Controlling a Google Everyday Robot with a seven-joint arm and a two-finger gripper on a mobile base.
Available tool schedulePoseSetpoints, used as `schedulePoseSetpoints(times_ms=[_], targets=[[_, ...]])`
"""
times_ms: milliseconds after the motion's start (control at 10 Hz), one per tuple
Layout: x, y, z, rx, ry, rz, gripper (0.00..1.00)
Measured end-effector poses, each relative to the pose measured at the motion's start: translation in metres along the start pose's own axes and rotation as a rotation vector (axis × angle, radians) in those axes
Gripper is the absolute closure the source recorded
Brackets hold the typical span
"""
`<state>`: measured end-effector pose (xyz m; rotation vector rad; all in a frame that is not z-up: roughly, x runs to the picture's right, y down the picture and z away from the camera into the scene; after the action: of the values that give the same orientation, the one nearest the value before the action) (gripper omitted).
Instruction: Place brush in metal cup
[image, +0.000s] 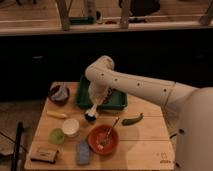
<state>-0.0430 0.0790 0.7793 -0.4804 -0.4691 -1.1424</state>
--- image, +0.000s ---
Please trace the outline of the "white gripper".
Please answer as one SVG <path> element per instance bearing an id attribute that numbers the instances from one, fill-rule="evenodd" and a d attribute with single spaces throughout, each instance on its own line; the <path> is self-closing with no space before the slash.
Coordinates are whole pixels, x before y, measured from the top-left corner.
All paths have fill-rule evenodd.
<path id="1" fill-rule="evenodd" d="M 91 82 L 88 88 L 89 98 L 93 104 L 102 105 L 112 94 L 112 89 Z"/>

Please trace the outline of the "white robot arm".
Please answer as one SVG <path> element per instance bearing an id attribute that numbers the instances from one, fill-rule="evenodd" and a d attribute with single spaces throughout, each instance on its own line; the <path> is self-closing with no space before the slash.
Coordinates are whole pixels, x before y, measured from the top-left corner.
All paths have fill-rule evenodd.
<path id="1" fill-rule="evenodd" d="M 120 73 L 106 55 L 90 64 L 85 76 L 90 97 L 99 102 L 113 88 L 178 114 L 174 171 L 213 171 L 213 87 Z"/>

